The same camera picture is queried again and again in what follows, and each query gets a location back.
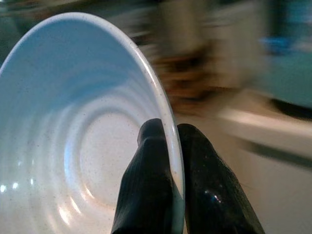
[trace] blurry background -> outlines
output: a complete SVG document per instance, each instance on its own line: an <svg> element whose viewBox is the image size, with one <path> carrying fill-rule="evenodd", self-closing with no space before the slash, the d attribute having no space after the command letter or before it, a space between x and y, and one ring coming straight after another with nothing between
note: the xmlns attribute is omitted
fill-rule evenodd
<svg viewBox="0 0 312 234"><path fill-rule="evenodd" d="M311 0L0 0L0 64L31 27L69 11L132 38L177 122L210 139L266 233L312 232Z"/></svg>

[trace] bowl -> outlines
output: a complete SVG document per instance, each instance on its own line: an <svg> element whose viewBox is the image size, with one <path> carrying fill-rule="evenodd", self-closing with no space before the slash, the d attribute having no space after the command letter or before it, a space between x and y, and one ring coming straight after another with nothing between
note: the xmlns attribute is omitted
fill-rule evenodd
<svg viewBox="0 0 312 234"><path fill-rule="evenodd" d="M179 137L161 84L137 46L96 16L32 28L0 69L0 226L7 234L110 233L141 125L163 123L181 233Z"/></svg>

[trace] white countertop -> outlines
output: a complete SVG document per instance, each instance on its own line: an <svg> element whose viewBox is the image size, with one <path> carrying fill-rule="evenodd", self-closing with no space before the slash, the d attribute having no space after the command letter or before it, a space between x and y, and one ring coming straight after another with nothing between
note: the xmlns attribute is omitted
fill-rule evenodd
<svg viewBox="0 0 312 234"><path fill-rule="evenodd" d="M230 135L312 158L312 121L279 112L259 93L242 91L219 117Z"/></svg>

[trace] speckled ceramic bowl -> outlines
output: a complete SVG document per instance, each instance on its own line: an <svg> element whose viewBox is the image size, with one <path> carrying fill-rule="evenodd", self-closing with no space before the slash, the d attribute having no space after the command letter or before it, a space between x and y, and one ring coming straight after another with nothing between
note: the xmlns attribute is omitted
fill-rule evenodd
<svg viewBox="0 0 312 234"><path fill-rule="evenodd" d="M0 226L6 234L108 234L121 177L161 118L184 217L181 150L166 95L137 46L83 13L31 29L0 69Z"/></svg>

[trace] white bowl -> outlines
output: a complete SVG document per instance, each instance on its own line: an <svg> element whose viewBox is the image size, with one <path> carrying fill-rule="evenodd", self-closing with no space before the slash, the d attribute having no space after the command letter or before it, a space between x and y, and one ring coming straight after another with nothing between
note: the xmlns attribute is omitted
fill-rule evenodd
<svg viewBox="0 0 312 234"><path fill-rule="evenodd" d="M151 118L163 122L176 184L173 230L181 233L177 129L137 46L84 13L31 29L0 69L1 232L108 234L138 131Z"/></svg>

